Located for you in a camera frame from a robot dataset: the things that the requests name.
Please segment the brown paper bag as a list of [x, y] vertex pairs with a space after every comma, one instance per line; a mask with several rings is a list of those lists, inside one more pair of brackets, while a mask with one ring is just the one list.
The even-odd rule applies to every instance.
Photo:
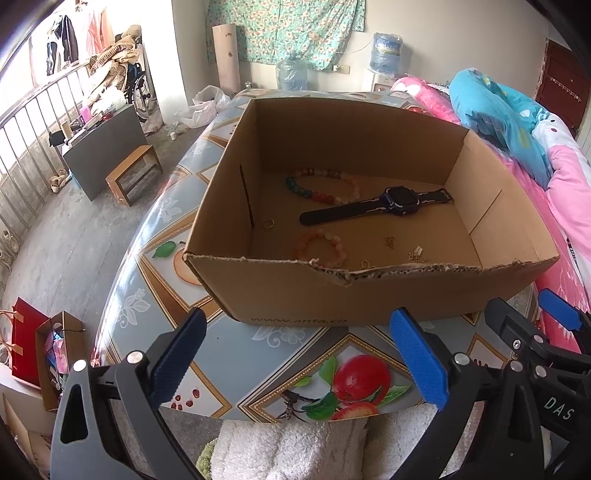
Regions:
[[88, 357], [83, 323], [66, 311], [54, 315], [36, 329], [35, 349], [44, 409], [56, 412], [70, 368]]

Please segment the pink quilt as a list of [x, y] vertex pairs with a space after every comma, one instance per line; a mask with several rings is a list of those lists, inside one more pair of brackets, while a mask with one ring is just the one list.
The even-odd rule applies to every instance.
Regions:
[[[405, 76], [396, 81], [393, 90], [416, 100], [433, 116], [462, 125], [454, 112], [450, 92], [425, 80]], [[590, 308], [590, 163], [568, 130], [563, 141], [568, 172], [564, 185], [546, 191], [503, 151], [489, 144], [513, 174], [538, 209], [560, 253], [558, 262], [537, 281], [538, 289], [549, 288], [583, 311]]]

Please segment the gold earring pieces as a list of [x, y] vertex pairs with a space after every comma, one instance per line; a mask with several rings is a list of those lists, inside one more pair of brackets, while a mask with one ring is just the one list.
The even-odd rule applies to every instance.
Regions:
[[426, 263], [429, 259], [424, 254], [424, 249], [421, 246], [417, 246], [408, 254], [408, 260], [411, 263]]

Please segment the white fluffy towel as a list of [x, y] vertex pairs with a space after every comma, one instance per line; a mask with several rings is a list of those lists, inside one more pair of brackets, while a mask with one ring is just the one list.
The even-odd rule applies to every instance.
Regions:
[[227, 420], [211, 455], [213, 479], [389, 479], [438, 412], [421, 404], [391, 414], [318, 424]]

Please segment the red gift bag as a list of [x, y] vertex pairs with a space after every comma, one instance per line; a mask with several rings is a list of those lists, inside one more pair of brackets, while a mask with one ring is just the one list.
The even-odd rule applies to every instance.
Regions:
[[6, 343], [14, 377], [40, 386], [36, 357], [36, 329], [49, 317], [20, 297], [9, 310], [2, 310], [12, 325], [11, 340]]

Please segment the fruit pattern tablecloth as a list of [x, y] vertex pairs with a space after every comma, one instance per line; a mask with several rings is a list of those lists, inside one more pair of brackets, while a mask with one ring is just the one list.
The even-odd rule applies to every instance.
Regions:
[[[174, 168], [136, 232], [114, 281], [95, 340], [99, 364], [146, 350], [192, 308], [206, 317], [204, 343], [166, 407], [212, 418], [321, 422], [389, 414], [422, 402], [388, 322], [361, 326], [256, 325], [228, 316], [184, 260], [202, 200], [253, 99], [356, 100], [422, 113], [401, 93], [252, 91], [232, 100]], [[452, 351], [503, 367], [512, 350], [487, 327], [484, 309], [419, 320]]]

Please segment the dark red door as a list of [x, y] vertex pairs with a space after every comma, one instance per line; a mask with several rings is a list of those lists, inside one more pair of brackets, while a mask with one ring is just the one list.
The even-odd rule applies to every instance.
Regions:
[[558, 115], [577, 137], [590, 97], [590, 79], [571, 50], [548, 39], [536, 101]]

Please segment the blue quilt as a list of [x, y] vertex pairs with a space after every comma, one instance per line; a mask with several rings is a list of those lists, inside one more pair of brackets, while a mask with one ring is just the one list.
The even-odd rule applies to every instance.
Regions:
[[476, 68], [458, 72], [449, 92], [463, 126], [511, 157], [544, 190], [564, 185], [563, 141], [570, 134], [559, 117]]

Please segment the small wooden stool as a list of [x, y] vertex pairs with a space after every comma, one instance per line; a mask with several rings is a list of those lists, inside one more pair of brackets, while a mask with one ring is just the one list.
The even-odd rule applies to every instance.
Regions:
[[163, 173], [163, 168], [152, 145], [135, 148], [105, 178], [106, 184], [116, 201], [130, 207], [131, 191], [152, 171]]

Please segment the grey cabinet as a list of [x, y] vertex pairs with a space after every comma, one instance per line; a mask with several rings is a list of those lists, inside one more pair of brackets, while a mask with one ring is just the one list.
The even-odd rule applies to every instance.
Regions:
[[70, 146], [63, 158], [76, 184], [89, 201], [106, 188], [106, 177], [130, 153], [146, 144], [146, 137], [132, 105], [95, 126]]

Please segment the metal railing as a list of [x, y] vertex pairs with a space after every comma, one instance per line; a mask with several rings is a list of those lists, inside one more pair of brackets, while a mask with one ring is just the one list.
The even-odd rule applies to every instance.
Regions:
[[53, 194], [50, 178], [67, 168], [50, 136], [81, 118], [88, 79], [75, 63], [19, 100], [1, 116], [1, 226], [15, 238], [30, 230]]

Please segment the white plastic bag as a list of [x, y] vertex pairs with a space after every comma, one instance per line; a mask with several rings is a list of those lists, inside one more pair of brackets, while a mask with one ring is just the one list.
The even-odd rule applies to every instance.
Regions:
[[192, 98], [192, 104], [175, 113], [175, 120], [190, 129], [205, 127], [221, 113], [230, 97], [213, 85], [208, 85]]

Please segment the floral green curtain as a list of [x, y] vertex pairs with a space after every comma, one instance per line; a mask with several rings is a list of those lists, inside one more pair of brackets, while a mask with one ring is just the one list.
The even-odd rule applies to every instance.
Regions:
[[206, 48], [215, 60], [215, 26], [235, 25], [238, 59], [276, 65], [291, 55], [325, 71], [345, 53], [353, 32], [366, 29], [363, 0], [218, 0], [208, 3]]

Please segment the pile of clothes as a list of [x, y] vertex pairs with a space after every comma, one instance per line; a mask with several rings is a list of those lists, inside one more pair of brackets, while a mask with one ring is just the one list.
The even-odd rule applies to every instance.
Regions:
[[132, 105], [144, 123], [156, 109], [157, 99], [148, 72], [139, 25], [131, 25], [115, 43], [89, 61], [87, 95], [83, 105], [95, 115]]

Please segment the beige cardboard roll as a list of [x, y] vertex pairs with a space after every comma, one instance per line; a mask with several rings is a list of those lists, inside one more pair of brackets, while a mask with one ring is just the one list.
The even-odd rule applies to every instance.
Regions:
[[240, 87], [238, 41], [233, 24], [222, 24], [212, 28], [215, 62], [219, 87], [225, 94], [235, 95]]

